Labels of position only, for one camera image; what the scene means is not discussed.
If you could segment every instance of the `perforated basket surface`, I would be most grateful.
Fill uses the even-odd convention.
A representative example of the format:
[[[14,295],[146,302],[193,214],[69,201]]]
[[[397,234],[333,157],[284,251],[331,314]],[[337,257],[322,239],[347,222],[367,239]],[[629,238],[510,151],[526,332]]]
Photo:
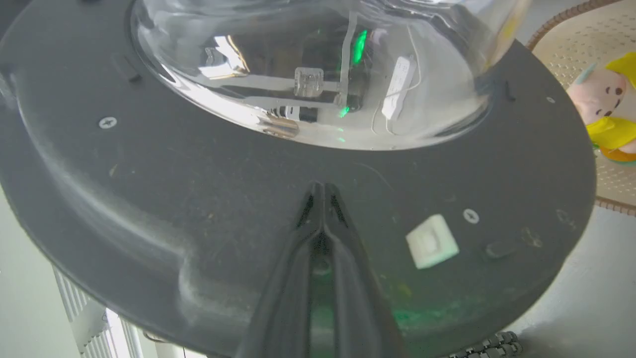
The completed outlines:
[[[636,0],[622,0],[569,18],[550,29],[533,53],[564,88],[589,66],[636,52]],[[636,216],[636,166],[597,156],[597,204]]]

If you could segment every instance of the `toy face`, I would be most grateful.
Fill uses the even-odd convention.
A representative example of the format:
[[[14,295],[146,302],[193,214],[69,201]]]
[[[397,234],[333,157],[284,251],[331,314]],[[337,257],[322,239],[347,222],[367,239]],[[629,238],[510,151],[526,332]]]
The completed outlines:
[[[582,83],[572,85],[567,93],[588,125],[612,115],[625,96],[626,86],[627,81],[622,75],[598,68]]]

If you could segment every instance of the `screw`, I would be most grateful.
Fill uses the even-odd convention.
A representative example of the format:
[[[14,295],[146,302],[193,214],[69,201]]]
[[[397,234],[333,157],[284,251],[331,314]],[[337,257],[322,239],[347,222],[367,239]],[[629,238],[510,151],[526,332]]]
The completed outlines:
[[[479,222],[479,215],[473,209],[464,210],[464,219],[471,224],[477,224]]]
[[[116,125],[117,125],[117,118],[115,117],[104,117],[99,120],[99,127],[101,129],[113,128]]]

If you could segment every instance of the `brown braided trim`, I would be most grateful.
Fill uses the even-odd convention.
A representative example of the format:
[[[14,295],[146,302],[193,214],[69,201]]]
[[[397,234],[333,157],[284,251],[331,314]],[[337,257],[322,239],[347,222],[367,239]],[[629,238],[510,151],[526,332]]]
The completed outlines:
[[[606,199],[600,196],[597,196],[595,204],[601,208],[618,211],[619,213],[636,217],[636,206],[634,205],[621,203],[619,201]]]
[[[532,35],[530,41],[526,45],[530,51],[534,50],[534,47],[537,46],[539,41],[545,36],[550,30],[554,29],[558,24],[561,24],[563,21],[566,21],[569,18],[584,14],[586,12],[592,11],[594,9],[602,8],[603,6],[611,5],[617,3],[622,0],[589,0],[583,4],[573,6],[568,10],[565,10],[559,13],[557,16],[551,18],[541,26],[541,28]]]

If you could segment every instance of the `plush toy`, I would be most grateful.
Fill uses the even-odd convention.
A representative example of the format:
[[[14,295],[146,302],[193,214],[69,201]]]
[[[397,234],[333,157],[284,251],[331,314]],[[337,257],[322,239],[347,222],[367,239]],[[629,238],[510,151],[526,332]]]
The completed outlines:
[[[584,71],[567,90],[592,142],[610,159],[636,161],[636,52]]]

